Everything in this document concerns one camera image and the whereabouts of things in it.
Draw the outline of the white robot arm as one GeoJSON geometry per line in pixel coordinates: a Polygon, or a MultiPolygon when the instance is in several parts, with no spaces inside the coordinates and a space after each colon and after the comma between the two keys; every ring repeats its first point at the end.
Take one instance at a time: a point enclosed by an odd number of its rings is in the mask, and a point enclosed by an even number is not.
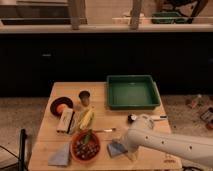
{"type": "Polygon", "coordinates": [[[121,144],[128,152],[143,146],[213,168],[212,138],[159,132],[154,126],[149,115],[139,115],[122,135],[121,144]]]}

